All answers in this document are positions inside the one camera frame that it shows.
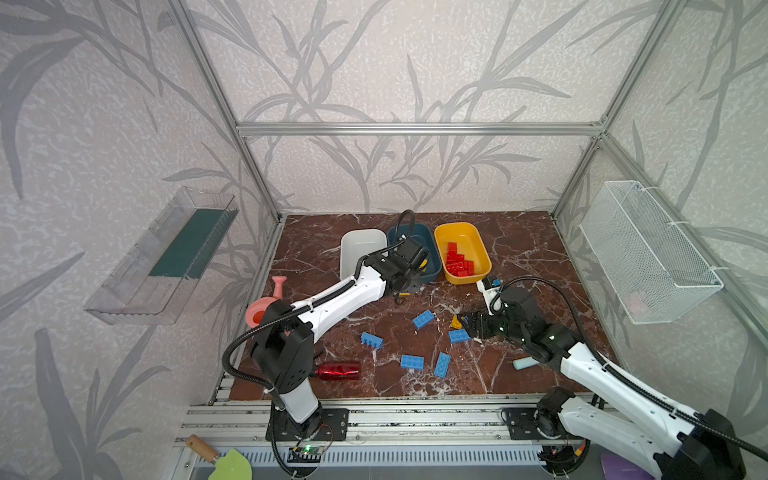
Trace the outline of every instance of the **wire mesh basket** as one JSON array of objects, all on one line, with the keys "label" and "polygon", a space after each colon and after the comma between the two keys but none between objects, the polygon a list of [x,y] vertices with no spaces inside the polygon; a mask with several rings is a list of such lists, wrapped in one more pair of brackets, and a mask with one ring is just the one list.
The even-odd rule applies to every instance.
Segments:
[{"label": "wire mesh basket", "polygon": [[671,322],[723,282],[635,180],[605,182],[581,222],[632,323]]}]

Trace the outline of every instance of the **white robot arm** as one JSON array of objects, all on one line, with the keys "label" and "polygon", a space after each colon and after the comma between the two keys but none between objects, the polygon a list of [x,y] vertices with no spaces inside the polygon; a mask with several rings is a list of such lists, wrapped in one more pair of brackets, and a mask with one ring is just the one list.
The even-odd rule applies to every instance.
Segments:
[{"label": "white robot arm", "polygon": [[[323,410],[308,380],[313,344],[358,308],[389,293],[410,291],[418,284],[426,251],[408,238],[393,248],[387,257],[375,252],[361,259],[355,275],[315,296],[291,305],[282,300],[272,303],[261,325],[235,340],[224,353],[225,370],[264,385],[276,407],[290,417],[298,438],[317,432]],[[488,312],[459,317],[470,335],[503,335],[539,363],[595,392],[628,419],[608,414],[557,387],[538,403],[537,428],[545,437],[568,432],[593,440],[665,480],[744,478],[739,447],[768,458],[765,452],[736,439],[731,424],[715,411],[701,415],[667,398],[606,360],[585,343],[582,335],[544,321],[527,290],[507,288],[519,280],[536,280],[558,290],[583,332],[578,312],[558,286],[544,279],[521,277],[499,289],[498,297],[486,298]],[[255,339],[250,354],[269,382],[231,366],[231,353],[250,337]]]}]

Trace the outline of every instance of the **leaf-patterned wallpaper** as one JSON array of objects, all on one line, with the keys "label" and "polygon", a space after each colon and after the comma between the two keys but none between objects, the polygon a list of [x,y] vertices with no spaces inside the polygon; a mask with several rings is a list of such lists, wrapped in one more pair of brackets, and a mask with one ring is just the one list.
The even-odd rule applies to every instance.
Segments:
[{"label": "leaf-patterned wallpaper", "polygon": [[[3,0],[0,37],[0,478],[157,477],[274,223],[162,2]],[[87,314],[182,185],[240,213],[179,320]]]},{"label": "leaf-patterned wallpaper", "polygon": [[[768,2],[688,2],[611,134],[768,306]],[[680,401],[725,414],[768,447],[768,355],[720,295],[672,323],[636,326],[578,230],[606,180],[598,155],[559,223],[624,365]],[[745,453],[751,478],[765,462]]]},{"label": "leaf-patterned wallpaper", "polygon": [[[482,122],[599,120],[661,1],[188,5],[238,121]],[[250,139],[290,212],[543,210],[585,143]]]}]

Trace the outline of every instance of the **marble tabletop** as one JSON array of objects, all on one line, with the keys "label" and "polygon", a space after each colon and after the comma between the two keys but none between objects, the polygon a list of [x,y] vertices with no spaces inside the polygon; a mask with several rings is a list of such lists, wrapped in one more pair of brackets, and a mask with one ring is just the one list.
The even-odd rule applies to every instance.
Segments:
[{"label": "marble tabletop", "polygon": [[[339,244],[344,233],[361,228],[379,228],[386,232],[396,217],[394,214],[291,215],[270,275],[288,277],[284,295],[290,302],[318,293],[339,281]],[[584,287],[546,212],[419,214],[416,221],[433,231],[442,223],[474,224],[491,257],[492,272],[502,282],[528,274],[557,282],[582,315],[592,342],[615,361]],[[576,329],[565,302],[552,288],[533,282],[522,285],[534,292],[548,321]],[[270,281],[265,294],[270,295],[272,288]],[[334,326],[315,345],[316,352],[322,351],[318,362],[360,362],[360,379],[335,382],[310,379],[315,394],[321,399],[335,399],[544,393],[555,386],[586,390],[548,367],[515,370],[512,361],[527,355],[500,337],[482,343],[471,340],[451,344],[449,331],[453,314],[480,310],[484,306],[474,283],[453,285],[445,280],[443,273],[402,305],[396,305],[387,297],[364,306]],[[417,330],[412,319],[425,310],[431,310],[436,319]],[[363,332],[383,338],[383,347],[375,350],[361,344]],[[240,369],[259,375],[258,367],[247,355],[249,351],[250,345]],[[444,379],[434,373],[440,352],[451,356]],[[403,354],[423,356],[424,370],[401,368]],[[235,380],[230,399],[262,398],[262,387]]]}]

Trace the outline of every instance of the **plastic bin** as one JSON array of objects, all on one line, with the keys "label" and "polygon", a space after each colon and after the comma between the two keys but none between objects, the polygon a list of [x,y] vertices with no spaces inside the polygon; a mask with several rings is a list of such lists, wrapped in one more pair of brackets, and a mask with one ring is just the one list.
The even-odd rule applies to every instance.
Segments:
[{"label": "plastic bin", "polygon": [[[397,235],[395,235],[395,227],[390,228],[386,233],[387,244],[393,245],[397,241],[397,237],[408,233],[408,227],[409,225],[407,224],[400,225]],[[413,226],[411,238],[417,240],[429,252],[429,255],[427,255],[427,266],[419,283],[434,282],[440,270],[442,270],[442,259],[440,258],[440,252],[437,250],[435,236],[432,235],[432,231],[425,224],[417,223]]]},{"label": "plastic bin", "polygon": [[344,280],[355,273],[357,260],[367,253],[386,247],[386,235],[376,228],[352,230],[341,237],[341,265],[339,278]]},{"label": "plastic bin", "polygon": [[237,215],[234,195],[182,187],[85,304],[110,325],[173,325]]},{"label": "plastic bin", "polygon": [[475,263],[475,275],[453,276],[445,270],[445,278],[454,285],[465,285],[482,280],[491,272],[491,259],[480,238],[477,227],[467,222],[444,223],[435,228],[435,242],[440,250],[442,264],[448,256],[448,243],[454,242],[465,260]]}]

